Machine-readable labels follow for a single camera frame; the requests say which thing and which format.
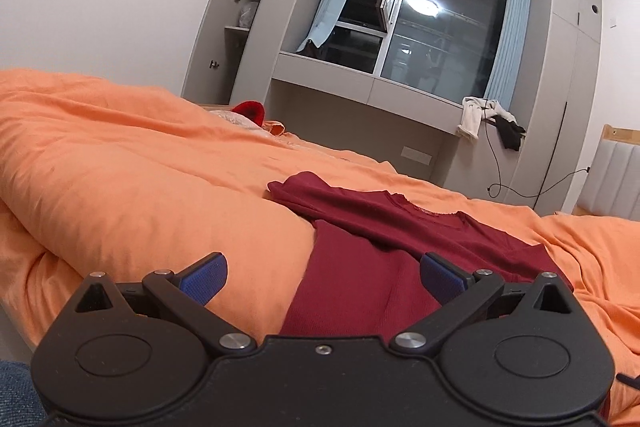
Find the dark red sweater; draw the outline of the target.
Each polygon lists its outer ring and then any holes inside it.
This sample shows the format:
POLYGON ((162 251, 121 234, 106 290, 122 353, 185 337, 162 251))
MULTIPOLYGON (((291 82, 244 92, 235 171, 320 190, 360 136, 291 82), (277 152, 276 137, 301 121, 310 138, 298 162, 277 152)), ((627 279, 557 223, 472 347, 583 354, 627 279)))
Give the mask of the dark red sweater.
POLYGON ((268 191, 314 227, 283 336, 390 339, 439 308, 420 279, 427 253, 468 272, 495 271, 508 283, 544 271, 570 279, 537 239, 524 242, 476 211, 434 212, 399 193, 335 187, 311 172, 272 181, 268 191))

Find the orange duvet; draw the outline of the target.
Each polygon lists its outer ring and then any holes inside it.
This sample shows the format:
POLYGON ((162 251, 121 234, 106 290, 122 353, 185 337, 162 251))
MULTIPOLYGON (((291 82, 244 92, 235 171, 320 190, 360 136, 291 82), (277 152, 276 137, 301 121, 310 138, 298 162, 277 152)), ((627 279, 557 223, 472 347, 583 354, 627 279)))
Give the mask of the orange duvet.
POLYGON ((1 301, 34 346, 47 426, 634 426, 639 227, 469 199, 350 152, 243 142, 169 92, 28 69, 1 75, 1 301), (283 336, 314 227, 273 202, 311 172, 537 239, 568 277, 504 281, 436 355, 381 336, 283 336), (210 355, 142 280, 211 253, 206 308, 254 338, 210 355))

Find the grey wardrobe with window ledge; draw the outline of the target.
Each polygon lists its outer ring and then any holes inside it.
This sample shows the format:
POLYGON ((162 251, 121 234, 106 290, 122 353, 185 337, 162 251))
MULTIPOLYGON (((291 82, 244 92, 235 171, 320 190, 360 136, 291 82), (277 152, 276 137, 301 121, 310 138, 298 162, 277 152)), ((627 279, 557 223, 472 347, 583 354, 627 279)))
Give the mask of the grey wardrobe with window ledge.
POLYGON ((602 0, 209 0, 192 102, 550 215, 585 179, 602 0))

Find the black garment on ledge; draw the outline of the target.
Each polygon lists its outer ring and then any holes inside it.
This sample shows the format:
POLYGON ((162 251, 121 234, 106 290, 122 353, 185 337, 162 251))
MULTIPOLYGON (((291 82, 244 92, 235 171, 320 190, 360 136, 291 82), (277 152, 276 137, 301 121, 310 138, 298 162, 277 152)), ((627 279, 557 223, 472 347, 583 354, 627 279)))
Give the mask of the black garment on ledge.
POLYGON ((496 115, 494 121, 502 146, 506 150, 518 152, 522 146, 526 130, 515 121, 506 120, 500 115, 496 115))

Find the white garment on ledge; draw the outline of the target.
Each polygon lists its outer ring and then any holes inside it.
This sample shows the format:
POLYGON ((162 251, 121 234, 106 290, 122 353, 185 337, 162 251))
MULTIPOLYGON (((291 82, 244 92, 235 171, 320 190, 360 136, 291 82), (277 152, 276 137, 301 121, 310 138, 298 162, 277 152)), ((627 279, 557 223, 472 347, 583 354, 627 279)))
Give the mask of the white garment on ledge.
POLYGON ((475 142, 478 140, 478 132, 480 132, 482 121, 496 116, 504 118, 507 122, 516 121, 516 118, 503 108, 497 100, 466 96, 462 100, 462 116, 457 127, 457 135, 475 142))

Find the grey padded headboard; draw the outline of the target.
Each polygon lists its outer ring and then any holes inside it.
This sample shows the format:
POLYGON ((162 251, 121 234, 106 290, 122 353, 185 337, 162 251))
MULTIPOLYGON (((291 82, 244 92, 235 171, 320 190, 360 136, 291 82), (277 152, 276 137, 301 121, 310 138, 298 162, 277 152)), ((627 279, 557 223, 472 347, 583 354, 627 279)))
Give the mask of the grey padded headboard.
POLYGON ((639 131, 603 127, 573 215, 639 220, 639 131))

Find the orange patterned cloth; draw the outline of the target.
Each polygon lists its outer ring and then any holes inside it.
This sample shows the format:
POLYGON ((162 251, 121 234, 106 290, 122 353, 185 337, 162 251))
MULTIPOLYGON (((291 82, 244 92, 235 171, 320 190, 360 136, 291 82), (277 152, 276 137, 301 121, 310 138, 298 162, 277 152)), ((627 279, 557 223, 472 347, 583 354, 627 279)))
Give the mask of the orange patterned cloth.
POLYGON ((286 132, 285 125, 282 124, 282 122, 276 120, 265 120, 262 123, 262 129, 275 136, 285 134, 286 132))

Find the red cloth on bed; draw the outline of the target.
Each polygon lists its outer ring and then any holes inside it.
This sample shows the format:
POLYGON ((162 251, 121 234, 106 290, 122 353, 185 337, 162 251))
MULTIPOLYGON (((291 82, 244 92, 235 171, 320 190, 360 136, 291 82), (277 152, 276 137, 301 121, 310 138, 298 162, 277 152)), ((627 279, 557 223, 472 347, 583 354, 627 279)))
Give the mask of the red cloth on bed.
POLYGON ((265 107, 257 101, 244 101, 232 107, 232 112, 239 114, 258 127, 262 127, 265 121, 265 107))

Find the right light blue curtain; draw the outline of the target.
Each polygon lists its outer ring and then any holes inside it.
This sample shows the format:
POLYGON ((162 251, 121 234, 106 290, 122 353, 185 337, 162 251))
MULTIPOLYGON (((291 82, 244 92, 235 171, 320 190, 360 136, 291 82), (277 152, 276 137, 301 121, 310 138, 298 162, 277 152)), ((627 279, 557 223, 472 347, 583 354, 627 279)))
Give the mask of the right light blue curtain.
POLYGON ((506 0, 494 64, 485 98, 508 109, 512 102, 524 51, 532 0, 506 0))

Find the plastic bag on shelf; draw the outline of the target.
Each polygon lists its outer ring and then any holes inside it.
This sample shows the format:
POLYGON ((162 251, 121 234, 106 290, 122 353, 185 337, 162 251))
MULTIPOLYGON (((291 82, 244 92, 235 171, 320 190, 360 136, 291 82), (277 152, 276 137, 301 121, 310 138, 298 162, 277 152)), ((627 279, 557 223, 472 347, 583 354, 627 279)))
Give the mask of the plastic bag on shelf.
POLYGON ((238 18, 238 26, 241 28, 250 29, 253 25, 255 15, 257 13, 259 3, 251 1, 245 3, 240 9, 238 18))

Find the white wall socket plate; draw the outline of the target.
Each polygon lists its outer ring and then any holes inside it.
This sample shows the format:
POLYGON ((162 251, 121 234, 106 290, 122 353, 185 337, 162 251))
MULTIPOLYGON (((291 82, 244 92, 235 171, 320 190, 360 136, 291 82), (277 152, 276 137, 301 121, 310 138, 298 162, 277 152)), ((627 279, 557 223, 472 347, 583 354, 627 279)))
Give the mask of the white wall socket plate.
POLYGON ((404 146, 401 150, 400 156, 415 162, 418 162, 421 165, 429 166, 431 165, 432 156, 430 154, 422 152, 422 150, 415 150, 414 148, 404 146))

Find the window with white frame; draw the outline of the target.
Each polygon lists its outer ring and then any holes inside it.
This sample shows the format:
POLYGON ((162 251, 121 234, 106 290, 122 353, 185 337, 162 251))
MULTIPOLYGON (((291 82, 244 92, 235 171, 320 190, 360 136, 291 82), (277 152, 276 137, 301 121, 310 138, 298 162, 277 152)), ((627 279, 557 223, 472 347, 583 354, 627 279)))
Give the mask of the window with white frame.
POLYGON ((446 98, 483 96, 506 0, 347 0, 329 39, 300 54, 446 98))

